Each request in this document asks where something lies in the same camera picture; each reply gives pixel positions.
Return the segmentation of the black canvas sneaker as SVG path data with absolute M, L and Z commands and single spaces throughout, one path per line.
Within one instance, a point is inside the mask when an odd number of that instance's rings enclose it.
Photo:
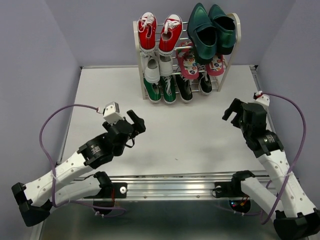
M 199 73 L 198 88 L 201 94 L 208 96 L 212 93 L 211 78 L 207 72 Z
M 176 82 L 181 100 L 184 103 L 189 103 L 193 99 L 190 80 L 185 78 L 181 74 L 177 74 L 175 76 L 175 82 Z

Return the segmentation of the pink letter sandal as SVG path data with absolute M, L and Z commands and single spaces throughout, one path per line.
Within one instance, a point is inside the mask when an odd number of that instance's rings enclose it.
M 210 63 L 205 65 L 205 70 L 209 76 L 217 77 L 224 73 L 223 55 L 215 55 Z
M 191 41 L 184 41 L 178 47 L 176 59 L 180 74 L 188 80 L 197 79 L 199 77 L 199 70 L 195 59 L 193 43 Z

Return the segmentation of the green loafer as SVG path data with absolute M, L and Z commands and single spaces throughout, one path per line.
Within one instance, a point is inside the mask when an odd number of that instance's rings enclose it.
M 227 16 L 217 4 L 214 4 L 210 8 L 208 16 L 216 30 L 217 53 L 230 55 L 236 44 L 236 26 L 234 20 Z
M 217 34 L 202 3 L 197 3 L 191 12 L 187 35 L 193 43 L 196 61 L 209 64 L 217 52 Z

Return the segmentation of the green loafer front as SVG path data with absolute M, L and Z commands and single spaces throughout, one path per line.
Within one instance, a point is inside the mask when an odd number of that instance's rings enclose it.
M 202 3 L 197 3 L 191 12 L 187 35 L 193 43 L 196 61 L 209 64 L 217 52 L 217 34 Z

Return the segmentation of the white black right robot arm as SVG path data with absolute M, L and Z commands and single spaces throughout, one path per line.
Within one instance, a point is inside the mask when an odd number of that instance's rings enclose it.
M 263 186 L 249 170 L 233 174 L 230 190 L 235 195 L 246 195 L 254 200 L 272 220 L 282 240 L 298 240 L 319 233 L 320 211 L 307 197 L 292 166 L 287 160 L 284 146 L 276 133 L 267 129 L 268 97 L 261 96 L 245 103 L 235 98 L 222 117 L 241 129 L 245 143 L 267 171 L 277 195 Z

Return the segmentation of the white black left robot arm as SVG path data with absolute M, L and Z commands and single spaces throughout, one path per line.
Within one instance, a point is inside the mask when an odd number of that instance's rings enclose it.
M 11 188 L 22 219 L 27 227 L 33 227 L 50 216 L 53 207 L 77 203 L 86 197 L 114 198 L 118 190 L 104 171 L 98 171 L 77 183 L 74 180 L 96 170 L 123 154 L 128 141 L 146 131 L 145 121 L 128 110 L 128 122 L 117 110 L 104 109 L 103 127 L 106 132 L 80 146 L 71 157 L 38 179 L 18 182 Z

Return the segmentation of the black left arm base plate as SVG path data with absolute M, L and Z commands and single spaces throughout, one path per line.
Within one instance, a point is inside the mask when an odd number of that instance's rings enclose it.
M 93 199 L 125 199 L 127 197 L 128 184 L 126 182 L 113 182 L 112 186 L 102 188 Z

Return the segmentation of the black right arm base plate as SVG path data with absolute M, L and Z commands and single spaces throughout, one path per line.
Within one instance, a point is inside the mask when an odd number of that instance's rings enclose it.
M 241 181 L 232 183 L 231 181 L 220 181 L 214 183 L 211 195 L 214 198 L 242 198 L 245 196 L 256 197 L 259 191 L 253 183 Z

